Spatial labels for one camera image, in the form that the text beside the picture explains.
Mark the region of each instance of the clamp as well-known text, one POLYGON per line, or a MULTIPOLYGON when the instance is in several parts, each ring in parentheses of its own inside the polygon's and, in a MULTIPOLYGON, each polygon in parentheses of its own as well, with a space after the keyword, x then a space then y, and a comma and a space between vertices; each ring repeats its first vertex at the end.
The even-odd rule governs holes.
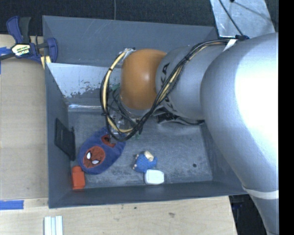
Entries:
POLYGON ((6 22, 6 27, 9 34, 14 38, 15 45, 11 47, 11 53, 0 56, 0 61, 16 57, 25 58, 42 64, 42 55, 39 53, 39 49, 48 47, 49 57, 51 62, 55 62, 58 56, 58 47, 55 38, 48 38, 46 43, 38 44, 36 38, 36 44, 30 42, 28 35, 28 25, 30 17, 20 18, 14 16, 6 22))

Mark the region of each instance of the small figurine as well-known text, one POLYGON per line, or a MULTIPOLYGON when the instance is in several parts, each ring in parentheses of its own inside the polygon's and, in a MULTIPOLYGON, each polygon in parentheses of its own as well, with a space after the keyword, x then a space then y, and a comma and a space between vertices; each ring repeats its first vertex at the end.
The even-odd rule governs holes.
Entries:
POLYGON ((145 151, 142 154, 136 155, 136 163, 133 166, 133 170, 146 173, 148 169, 156 166, 157 161, 157 157, 154 157, 149 151, 145 151))

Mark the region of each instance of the yellow cable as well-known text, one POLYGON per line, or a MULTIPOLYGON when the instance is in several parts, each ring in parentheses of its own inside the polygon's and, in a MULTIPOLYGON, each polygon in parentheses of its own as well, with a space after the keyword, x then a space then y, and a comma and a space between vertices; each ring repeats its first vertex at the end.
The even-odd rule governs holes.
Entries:
MULTIPOLYGON (((195 53, 193 53, 192 56, 188 59, 187 62, 189 62, 189 61, 190 61, 190 60, 191 60, 191 59, 192 59, 192 58, 193 58, 198 52, 202 51, 202 50, 205 49, 205 48, 206 48, 206 46, 203 46, 203 47, 200 48, 198 51, 196 51, 195 53)), ((168 90, 168 87, 169 87, 170 83, 171 83, 172 81, 174 81, 175 77, 176 77, 178 74, 180 74, 181 71, 182 71, 182 67, 180 66, 180 67, 176 70, 176 72, 174 73, 174 75, 172 76, 172 78, 170 79, 169 83, 168 83, 168 84, 166 85, 166 87, 163 89, 161 95, 159 96, 158 102, 161 102, 161 101, 163 100, 163 98, 165 97, 165 94, 166 94, 166 92, 167 92, 167 90, 168 90)))
MULTIPOLYGON (((107 84, 108 84, 108 80, 109 80, 109 77, 113 71, 113 69, 115 68, 115 66, 117 65, 117 63, 125 56, 127 51, 123 51, 117 58, 116 60, 113 62, 113 64, 111 65, 110 69, 108 70, 107 72, 107 75, 106 75, 106 79, 105 81, 103 82, 103 95, 102 95, 102 104, 103 104, 103 108, 105 109, 105 111, 107 111, 107 99, 106 99, 106 93, 107 93, 107 84)), ((112 128, 116 129, 116 130, 119 130, 120 132, 122 133, 128 133, 128 132, 131 132, 133 130, 133 128, 131 129, 119 129, 112 121, 111 119, 107 118, 108 119, 108 122, 109 124, 112 126, 112 128)))

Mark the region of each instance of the blue plush toy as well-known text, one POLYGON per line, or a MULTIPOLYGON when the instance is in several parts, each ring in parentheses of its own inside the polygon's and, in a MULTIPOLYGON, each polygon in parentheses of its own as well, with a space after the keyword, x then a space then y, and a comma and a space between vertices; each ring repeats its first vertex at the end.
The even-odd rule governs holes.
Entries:
POLYGON ((125 142, 110 143, 108 130, 103 127, 84 142, 77 160, 86 173, 100 174, 119 158, 124 147, 125 142))
POLYGON ((145 151, 142 154, 136 155, 136 163, 133 166, 133 170, 146 173, 148 169, 156 166, 157 161, 157 157, 154 157, 149 151, 145 151))

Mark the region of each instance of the gray bin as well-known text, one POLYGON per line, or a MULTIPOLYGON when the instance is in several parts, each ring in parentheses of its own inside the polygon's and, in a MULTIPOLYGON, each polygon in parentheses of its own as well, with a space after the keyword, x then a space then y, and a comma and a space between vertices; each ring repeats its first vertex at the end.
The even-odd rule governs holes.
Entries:
MULTIPOLYGON (((50 208, 246 193, 205 124, 159 125, 151 117, 139 139, 128 140, 107 171, 85 175, 83 190, 72 190, 71 168, 77 161, 70 161, 54 143, 56 118, 74 128, 76 155, 83 142, 105 125, 99 86, 120 51, 134 47, 169 52, 216 39, 213 27, 44 16, 43 28, 44 39, 54 37, 59 48, 57 63, 48 64, 45 72, 50 208), (146 185, 143 174, 132 170, 135 154, 144 150, 158 157, 155 169, 164 172, 164 184, 146 185)), ((119 74, 116 69, 112 84, 118 83, 119 74)))

